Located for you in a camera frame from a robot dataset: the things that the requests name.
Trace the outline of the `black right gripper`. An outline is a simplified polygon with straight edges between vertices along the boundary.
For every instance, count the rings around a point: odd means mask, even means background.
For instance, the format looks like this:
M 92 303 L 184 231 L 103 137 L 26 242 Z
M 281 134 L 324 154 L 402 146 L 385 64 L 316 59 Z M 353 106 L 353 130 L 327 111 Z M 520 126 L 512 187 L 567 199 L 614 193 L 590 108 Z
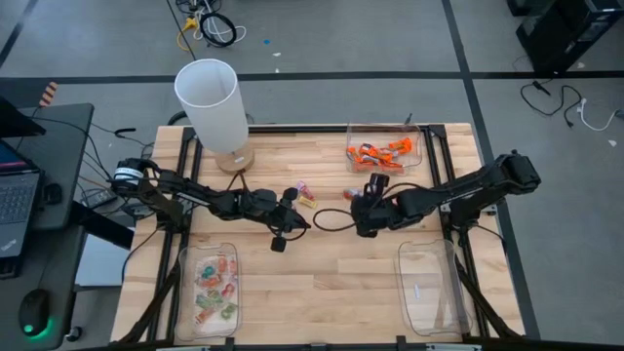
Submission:
M 389 179 L 388 175 L 371 174 L 363 192 L 352 199 L 350 213 L 358 236 L 375 238 L 379 230 L 395 230 L 405 219 L 398 206 L 391 199 L 384 198 Z

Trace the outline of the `black laptop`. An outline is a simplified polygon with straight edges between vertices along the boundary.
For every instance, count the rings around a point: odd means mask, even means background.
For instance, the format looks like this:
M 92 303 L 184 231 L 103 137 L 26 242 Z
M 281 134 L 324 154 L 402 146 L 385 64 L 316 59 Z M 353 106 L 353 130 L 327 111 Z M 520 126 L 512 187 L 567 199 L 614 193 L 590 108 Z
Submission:
M 0 139 L 0 259 L 21 255 L 41 181 L 41 171 Z

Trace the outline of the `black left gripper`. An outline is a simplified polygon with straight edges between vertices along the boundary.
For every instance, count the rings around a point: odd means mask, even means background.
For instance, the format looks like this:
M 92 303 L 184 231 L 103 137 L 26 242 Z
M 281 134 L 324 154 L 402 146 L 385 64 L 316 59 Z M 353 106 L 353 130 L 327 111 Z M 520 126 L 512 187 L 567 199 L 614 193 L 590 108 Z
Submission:
M 267 226 L 273 234 L 271 251 L 282 253 L 288 239 L 285 233 L 295 229 L 310 229 L 306 219 L 293 208 L 293 201 L 297 198 L 296 188 L 287 188 L 280 201 L 272 190 L 258 189 L 251 193 L 251 208 L 248 213 L 249 220 L 255 220 Z

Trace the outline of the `clear plastic bin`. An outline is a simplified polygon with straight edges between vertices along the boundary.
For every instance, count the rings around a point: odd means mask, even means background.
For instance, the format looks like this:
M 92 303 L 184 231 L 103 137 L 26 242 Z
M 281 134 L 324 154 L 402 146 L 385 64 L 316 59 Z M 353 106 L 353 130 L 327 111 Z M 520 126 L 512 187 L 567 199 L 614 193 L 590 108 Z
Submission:
M 217 274 L 222 279 L 221 285 L 215 289 L 202 288 L 200 282 L 203 279 L 202 272 L 204 268 L 207 265 L 213 265 L 217 268 L 220 256 L 225 256 L 228 260 L 228 272 L 226 274 Z M 232 259 L 238 261 L 237 276 L 230 274 L 229 261 Z M 176 338 L 184 342 L 190 342 L 200 339 L 227 337 L 233 334 L 238 329 L 241 320 L 241 275 L 235 246 L 230 243 L 222 243 L 212 246 L 188 247 L 178 255 L 178 261 L 180 263 L 181 276 L 175 326 Z M 222 297 L 222 303 L 214 303 L 214 307 L 209 309 L 202 309 L 196 305 L 195 300 L 198 295 L 207 297 L 209 290 L 216 290 L 221 293 L 227 284 L 233 284 L 236 287 L 234 296 L 229 299 Z M 220 311 L 228 303 L 237 304 L 238 311 L 232 319 L 225 321 L 220 317 Z M 204 324 L 198 324 L 195 318 L 204 310 L 213 310 L 214 313 Z
M 404 323 L 420 336 L 462 335 L 472 329 L 453 245 L 447 240 L 402 243 L 394 259 Z
M 388 144 L 405 137 L 409 137 L 413 142 L 413 149 L 410 153 L 398 154 L 394 153 L 396 162 L 404 165 L 402 173 L 384 172 L 375 166 L 375 170 L 365 173 L 383 173 L 388 175 L 405 176 L 410 171 L 418 167 L 422 162 L 422 135 L 423 130 L 415 124 L 399 124 L 399 125 L 382 125 L 382 124 L 349 124 L 346 129 L 346 146 L 345 157 L 346 167 L 351 173 L 352 163 L 346 155 L 346 149 L 349 146 L 356 148 L 359 153 L 360 146 L 363 143 L 369 143 L 379 148 L 388 148 Z

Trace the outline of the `white panel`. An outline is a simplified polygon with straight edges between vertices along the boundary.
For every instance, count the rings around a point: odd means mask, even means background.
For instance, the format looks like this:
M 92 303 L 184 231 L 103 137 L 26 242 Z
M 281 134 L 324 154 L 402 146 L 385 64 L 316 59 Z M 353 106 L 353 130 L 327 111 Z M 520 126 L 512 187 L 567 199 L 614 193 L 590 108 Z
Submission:
M 88 234 L 75 283 L 81 287 L 120 286 L 123 264 L 129 252 L 128 249 Z

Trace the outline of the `white cylinder lamp wooden base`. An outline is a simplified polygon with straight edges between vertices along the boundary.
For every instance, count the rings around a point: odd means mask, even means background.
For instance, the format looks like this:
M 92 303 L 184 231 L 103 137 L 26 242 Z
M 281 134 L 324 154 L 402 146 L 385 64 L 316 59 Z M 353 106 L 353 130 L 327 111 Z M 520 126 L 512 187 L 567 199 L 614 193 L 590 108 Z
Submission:
M 177 74 L 175 94 L 204 148 L 227 174 L 254 163 L 249 125 L 238 76 L 226 62 L 204 58 L 186 64 Z

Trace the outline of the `black screen lid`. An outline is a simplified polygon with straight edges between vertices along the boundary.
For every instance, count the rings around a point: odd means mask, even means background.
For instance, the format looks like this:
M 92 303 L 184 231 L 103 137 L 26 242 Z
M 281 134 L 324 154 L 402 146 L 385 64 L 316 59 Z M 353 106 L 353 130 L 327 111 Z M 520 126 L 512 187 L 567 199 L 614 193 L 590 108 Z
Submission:
M 37 137 L 46 130 L 19 112 L 10 102 L 0 96 L 0 138 Z

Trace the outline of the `black desk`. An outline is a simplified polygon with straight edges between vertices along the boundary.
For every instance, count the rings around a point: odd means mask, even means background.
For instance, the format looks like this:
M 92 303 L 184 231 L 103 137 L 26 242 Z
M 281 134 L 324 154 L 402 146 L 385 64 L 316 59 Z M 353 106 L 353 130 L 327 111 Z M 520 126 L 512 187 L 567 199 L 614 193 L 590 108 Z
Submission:
M 0 280 L 0 351 L 47 351 L 61 346 L 69 332 L 74 282 L 86 229 L 79 224 L 81 205 L 73 201 L 94 107 L 89 103 L 48 107 L 36 114 L 47 130 L 24 141 L 19 152 L 62 188 L 61 205 L 38 206 L 15 278 Z M 49 317 L 35 336 L 23 333 L 19 308 L 31 291 L 48 293 Z

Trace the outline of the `black computer tower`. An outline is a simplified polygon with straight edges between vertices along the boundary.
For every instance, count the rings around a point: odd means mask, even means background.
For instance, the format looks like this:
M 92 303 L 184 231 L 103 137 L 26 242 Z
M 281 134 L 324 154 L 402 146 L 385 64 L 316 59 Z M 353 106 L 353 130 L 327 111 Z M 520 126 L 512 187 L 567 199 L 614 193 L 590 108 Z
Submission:
M 539 0 L 516 30 L 537 73 L 563 73 L 624 18 L 624 0 Z

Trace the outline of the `black computer mouse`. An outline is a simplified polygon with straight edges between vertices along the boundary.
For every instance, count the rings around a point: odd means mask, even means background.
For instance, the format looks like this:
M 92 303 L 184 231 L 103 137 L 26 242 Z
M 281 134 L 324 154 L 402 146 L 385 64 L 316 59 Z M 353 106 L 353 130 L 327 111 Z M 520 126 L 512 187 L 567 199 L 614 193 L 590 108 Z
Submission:
M 37 336 L 48 326 L 50 294 L 43 289 L 28 292 L 19 306 L 19 327 L 26 336 Z

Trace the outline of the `orange black striped object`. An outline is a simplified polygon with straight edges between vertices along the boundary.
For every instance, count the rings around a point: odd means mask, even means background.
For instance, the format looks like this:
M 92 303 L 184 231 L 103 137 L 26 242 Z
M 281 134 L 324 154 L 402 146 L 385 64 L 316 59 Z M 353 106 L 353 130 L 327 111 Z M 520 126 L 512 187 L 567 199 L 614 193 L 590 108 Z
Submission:
M 59 85 L 56 82 L 50 82 L 46 86 L 46 88 L 45 88 L 45 90 L 44 90 L 44 92 L 43 92 L 43 94 L 42 94 L 42 96 L 41 96 L 41 98 L 39 100 L 39 105 L 41 107 L 47 107 L 47 106 L 50 106 L 53 103 L 53 100 L 54 100 L 56 91 L 58 90 L 58 87 L 59 87 Z

